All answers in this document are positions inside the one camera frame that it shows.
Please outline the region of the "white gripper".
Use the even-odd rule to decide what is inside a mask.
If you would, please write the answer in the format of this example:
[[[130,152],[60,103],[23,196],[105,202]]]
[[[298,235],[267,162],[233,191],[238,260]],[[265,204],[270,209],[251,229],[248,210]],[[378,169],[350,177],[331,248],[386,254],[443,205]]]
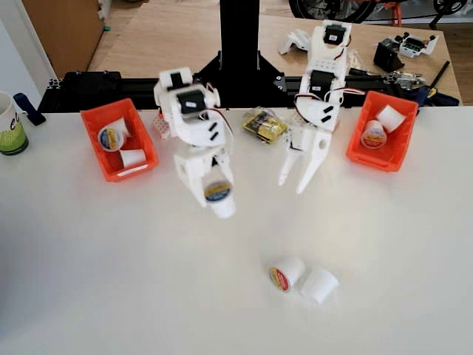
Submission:
[[[301,194],[328,155],[340,110],[340,80],[329,70],[307,70],[302,76],[299,93],[295,95],[299,116],[296,129],[285,136],[286,150],[279,171],[282,186],[297,158],[302,155],[302,170],[296,193]]]
[[[230,157],[225,154],[225,117],[217,107],[220,94],[213,87],[183,87],[170,92],[171,136],[188,144],[181,155],[175,155],[181,181],[202,206],[206,184],[225,177],[234,183]]]

